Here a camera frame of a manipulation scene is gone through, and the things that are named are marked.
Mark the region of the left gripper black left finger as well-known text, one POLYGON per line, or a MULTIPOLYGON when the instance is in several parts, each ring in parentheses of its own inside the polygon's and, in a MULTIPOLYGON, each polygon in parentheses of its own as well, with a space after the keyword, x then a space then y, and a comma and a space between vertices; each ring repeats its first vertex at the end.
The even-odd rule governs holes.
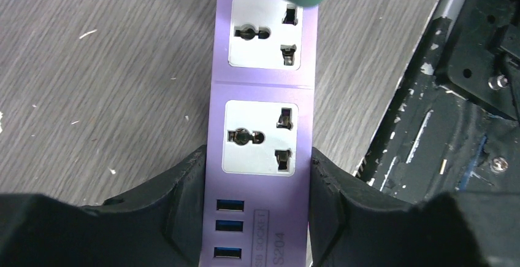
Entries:
POLYGON ((98 206, 1 195, 2 266, 197 266, 206 148, 98 206))

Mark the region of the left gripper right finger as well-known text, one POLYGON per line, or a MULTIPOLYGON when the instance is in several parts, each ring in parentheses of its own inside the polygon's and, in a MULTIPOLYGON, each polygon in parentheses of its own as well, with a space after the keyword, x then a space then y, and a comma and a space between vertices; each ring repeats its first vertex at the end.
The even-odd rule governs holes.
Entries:
POLYGON ((315 266, 518 266, 519 195, 444 192, 410 204, 318 149, 310 171, 315 266))

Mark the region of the purple power strip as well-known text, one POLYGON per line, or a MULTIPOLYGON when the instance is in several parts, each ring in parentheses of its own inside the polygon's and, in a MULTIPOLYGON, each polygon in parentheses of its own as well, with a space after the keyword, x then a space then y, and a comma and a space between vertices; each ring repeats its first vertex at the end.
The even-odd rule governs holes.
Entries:
POLYGON ((216 0, 201 266, 305 266, 318 8, 216 0))

